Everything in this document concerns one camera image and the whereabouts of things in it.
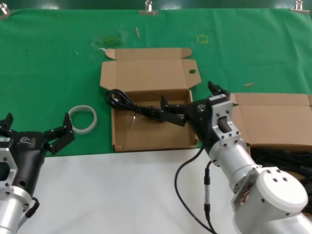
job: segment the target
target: green cloth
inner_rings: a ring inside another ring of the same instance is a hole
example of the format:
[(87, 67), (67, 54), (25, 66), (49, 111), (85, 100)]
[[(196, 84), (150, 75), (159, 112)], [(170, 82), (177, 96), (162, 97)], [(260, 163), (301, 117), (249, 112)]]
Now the green cloth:
[[(190, 47), (202, 83), (231, 92), (312, 93), (312, 24), (287, 9), (191, 9), (142, 16), (136, 10), (18, 10), (0, 21), (0, 118), (16, 131), (59, 127), (76, 105), (92, 106), (96, 128), (76, 134), (60, 156), (112, 152), (111, 112), (99, 79), (100, 47)], [(254, 82), (251, 87), (246, 83)], [(86, 127), (91, 114), (76, 115)]]

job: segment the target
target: white tape roll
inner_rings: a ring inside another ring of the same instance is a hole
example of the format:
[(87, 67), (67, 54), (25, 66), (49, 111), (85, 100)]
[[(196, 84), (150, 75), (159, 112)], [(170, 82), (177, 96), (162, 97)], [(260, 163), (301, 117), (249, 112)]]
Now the white tape roll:
[(68, 112), (68, 115), (69, 115), (69, 118), (71, 121), (72, 121), (71, 115), (74, 112), (78, 112), (78, 111), (91, 111), (93, 114), (93, 122), (91, 123), (91, 125), (89, 127), (85, 128), (85, 129), (78, 129), (73, 125), (73, 130), (75, 133), (86, 134), (86, 133), (90, 132), (92, 129), (94, 129), (94, 127), (97, 124), (98, 118), (97, 118), (96, 111), (91, 106), (86, 106), (86, 105), (75, 106), (72, 109), (70, 109)]

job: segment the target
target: white table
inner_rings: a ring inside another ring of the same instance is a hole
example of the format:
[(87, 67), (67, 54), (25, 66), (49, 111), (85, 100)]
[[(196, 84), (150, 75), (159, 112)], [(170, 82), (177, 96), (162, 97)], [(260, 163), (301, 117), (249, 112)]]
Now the white table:
[[(198, 150), (50, 157), (34, 196), (40, 207), (19, 234), (206, 234), (174, 190), (178, 167)], [(206, 153), (182, 169), (178, 188), (204, 217)], [(218, 234), (235, 234), (233, 193), (211, 166), (211, 219)]]

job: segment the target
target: black wire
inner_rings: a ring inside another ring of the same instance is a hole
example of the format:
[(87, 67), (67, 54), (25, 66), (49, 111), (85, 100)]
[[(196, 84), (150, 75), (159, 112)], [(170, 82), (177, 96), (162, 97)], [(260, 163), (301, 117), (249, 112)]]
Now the black wire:
[(40, 203), (39, 203), (39, 201), (38, 201), (37, 198), (33, 197), (32, 200), (35, 201), (35, 204), (33, 205), (32, 208), (30, 208), (30, 209), (25, 213), (25, 216), (26, 216), (27, 218), (31, 218), (31, 217), (34, 215), (34, 213), (37, 211), (37, 209), (39, 208), (39, 206), (40, 206)]
[(186, 208), (186, 210), (191, 214), (191, 216), (206, 230), (210, 231), (212, 234), (217, 234), (215, 231), (211, 230), (209, 227), (207, 227), (205, 224), (203, 224), (196, 216), (195, 214), (190, 210), (190, 208), (185, 204), (185, 202), (183, 201), (179, 191), (178, 191), (178, 188), (177, 188), (177, 177), (180, 173), (180, 171), (182, 170), (183, 167), (185, 167), (187, 164), (189, 164), (190, 162), (193, 162), (195, 159), (197, 159), (199, 157), (199, 155), (203, 152), (203, 150), (205, 149), (206, 147), (206, 142), (207, 141), (204, 141), (204, 144), (201, 146), (200, 150), (197, 152), (197, 154), (192, 157), (191, 159), (187, 160), (186, 162), (184, 162), (179, 168), (178, 170), (176, 171), (175, 173), (175, 192), (178, 196), (178, 198), (180, 199), (181, 203), (183, 204), (183, 206)]
[[(212, 161), (210, 160), (210, 161), (208, 162), (206, 168), (209, 169), (209, 167), (210, 167), (211, 164), (212, 164)], [(210, 220), (210, 208), (209, 208), (209, 211), (208, 211), (208, 213), (207, 213), (207, 215), (206, 215), (206, 219), (207, 219), (207, 221), (208, 221), (208, 225), (209, 225), (209, 227), (211, 228), (211, 230), (212, 230), (213, 232), (216, 233), (216, 231), (215, 231), (215, 229), (213, 228), (213, 225), (212, 225), (212, 223), (211, 223), (211, 220)]]
[(133, 111), (148, 118), (162, 121), (161, 109), (154, 106), (138, 106), (123, 91), (112, 89), (106, 92), (105, 101), (115, 109)]

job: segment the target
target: open cardboard box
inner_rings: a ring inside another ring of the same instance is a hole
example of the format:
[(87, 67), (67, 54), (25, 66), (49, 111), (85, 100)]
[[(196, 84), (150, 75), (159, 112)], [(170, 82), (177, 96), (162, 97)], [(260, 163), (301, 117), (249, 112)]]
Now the open cardboard box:
[(233, 122), (250, 147), (312, 150), (312, 96), (231, 94)]
[[(100, 86), (120, 89), (137, 105), (160, 107), (161, 95), (171, 104), (192, 102), (192, 86), (201, 82), (190, 48), (107, 49)], [(188, 149), (197, 146), (191, 127), (158, 122), (133, 112), (112, 110), (112, 142), (116, 152)]]

